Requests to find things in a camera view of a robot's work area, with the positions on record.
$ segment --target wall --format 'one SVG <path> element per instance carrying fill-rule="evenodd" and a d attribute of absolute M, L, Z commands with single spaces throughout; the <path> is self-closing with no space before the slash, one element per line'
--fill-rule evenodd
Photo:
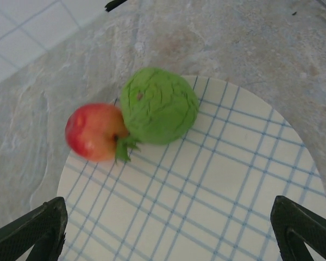
<path fill-rule="evenodd" d="M 0 82 L 104 13 L 104 0 L 0 0 Z"/>

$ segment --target red apple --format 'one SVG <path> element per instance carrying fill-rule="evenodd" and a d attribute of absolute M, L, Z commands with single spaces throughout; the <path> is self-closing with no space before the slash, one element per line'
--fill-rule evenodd
<path fill-rule="evenodd" d="M 65 127 L 66 142 L 76 154 L 90 161 L 112 160 L 118 138 L 128 136 L 122 112 L 106 103 L 78 108 Z"/>

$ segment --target plate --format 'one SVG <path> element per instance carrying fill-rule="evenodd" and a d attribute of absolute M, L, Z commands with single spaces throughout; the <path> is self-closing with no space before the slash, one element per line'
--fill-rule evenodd
<path fill-rule="evenodd" d="M 184 77 L 200 112 L 180 140 L 142 145 L 126 164 L 69 155 L 60 260 L 281 260 L 269 220 L 277 195 L 326 218 L 315 163 L 277 111 L 234 84 Z"/>

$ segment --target green leaf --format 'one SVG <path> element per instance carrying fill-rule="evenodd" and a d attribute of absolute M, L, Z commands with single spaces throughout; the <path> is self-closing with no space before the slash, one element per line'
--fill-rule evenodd
<path fill-rule="evenodd" d="M 115 154 L 115 163 L 120 159 L 124 162 L 130 161 L 130 157 L 128 155 L 128 149 L 140 150 L 136 143 L 139 142 L 138 139 L 127 136 L 125 138 L 119 138 L 117 141 L 117 148 Z"/>

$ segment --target marble countertop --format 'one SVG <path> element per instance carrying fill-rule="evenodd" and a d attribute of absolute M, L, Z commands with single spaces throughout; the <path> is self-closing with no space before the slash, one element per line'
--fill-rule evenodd
<path fill-rule="evenodd" d="M 301 136 L 326 189 L 326 10 L 317 1 L 129 0 L 0 84 L 0 227 L 55 197 L 69 115 L 114 99 L 141 66 L 260 96 Z"/>

